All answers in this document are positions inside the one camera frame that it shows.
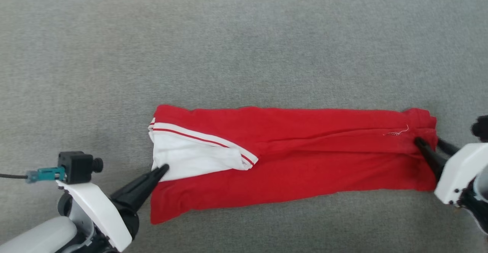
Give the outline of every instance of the folded garment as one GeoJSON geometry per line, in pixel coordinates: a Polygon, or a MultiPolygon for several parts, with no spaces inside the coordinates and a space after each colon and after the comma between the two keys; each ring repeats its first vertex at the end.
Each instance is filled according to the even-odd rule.
{"type": "Polygon", "coordinates": [[[373,189],[433,190],[413,140],[437,145],[429,111],[157,108],[151,223],[191,209],[291,201],[373,189]]]}

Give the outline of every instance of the white thread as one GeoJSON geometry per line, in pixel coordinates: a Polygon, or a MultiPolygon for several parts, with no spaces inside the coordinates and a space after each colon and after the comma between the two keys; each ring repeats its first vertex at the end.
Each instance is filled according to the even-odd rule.
{"type": "Polygon", "coordinates": [[[399,132],[390,132],[390,133],[388,133],[387,135],[392,135],[392,136],[400,136],[400,135],[401,135],[401,133],[408,131],[408,129],[409,129],[409,126],[407,125],[407,126],[406,126],[406,130],[399,131],[399,132]]]}

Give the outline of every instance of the black wiring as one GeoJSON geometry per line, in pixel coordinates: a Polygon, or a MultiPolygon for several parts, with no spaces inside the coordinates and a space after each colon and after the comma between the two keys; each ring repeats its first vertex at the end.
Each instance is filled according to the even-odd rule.
{"type": "Polygon", "coordinates": [[[27,175],[0,174],[0,178],[7,178],[7,179],[26,179],[27,178],[27,175]]]}

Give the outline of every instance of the white fabric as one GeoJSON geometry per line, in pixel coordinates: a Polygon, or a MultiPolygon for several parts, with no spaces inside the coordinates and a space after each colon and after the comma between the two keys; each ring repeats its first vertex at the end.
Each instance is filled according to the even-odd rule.
{"type": "MultiPolygon", "coordinates": [[[[242,152],[246,154],[249,152],[245,149],[241,151],[241,147],[238,145],[225,140],[224,142],[227,143],[222,143],[222,145],[226,147],[223,147],[209,141],[207,138],[210,135],[195,133],[194,131],[191,131],[192,134],[189,137],[186,135],[190,130],[186,129],[183,130],[185,133],[158,130],[161,127],[158,126],[159,124],[151,123],[149,137],[154,143],[152,168],[155,169],[164,164],[169,165],[169,171],[161,178],[160,182],[229,169],[248,170],[252,167],[252,164],[242,157],[242,152]]],[[[254,155],[251,158],[257,161],[257,157],[254,155]]]]}

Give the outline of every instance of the red stripe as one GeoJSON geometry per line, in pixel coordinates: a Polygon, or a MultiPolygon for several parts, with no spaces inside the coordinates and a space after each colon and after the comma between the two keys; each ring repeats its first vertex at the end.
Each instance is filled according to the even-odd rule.
{"type": "MultiPolygon", "coordinates": [[[[209,142],[209,143],[213,143],[215,145],[218,145],[218,146],[221,146],[221,147],[225,147],[225,148],[230,148],[228,147],[227,145],[223,145],[221,143],[218,143],[218,142],[214,142],[213,140],[204,140],[203,138],[199,138],[199,137],[194,137],[194,136],[190,136],[190,135],[187,135],[187,134],[184,134],[184,133],[180,133],[178,131],[175,131],[175,130],[171,130],[171,129],[163,129],[163,128],[153,128],[153,131],[165,131],[165,132],[171,132],[171,133],[175,133],[175,134],[178,134],[178,135],[182,135],[182,136],[185,136],[185,137],[188,137],[188,138],[192,138],[192,139],[195,139],[195,140],[201,140],[202,142],[209,142]]],[[[241,156],[246,160],[248,161],[250,164],[254,165],[254,163],[246,156],[244,156],[243,154],[241,154],[241,156]]]]}

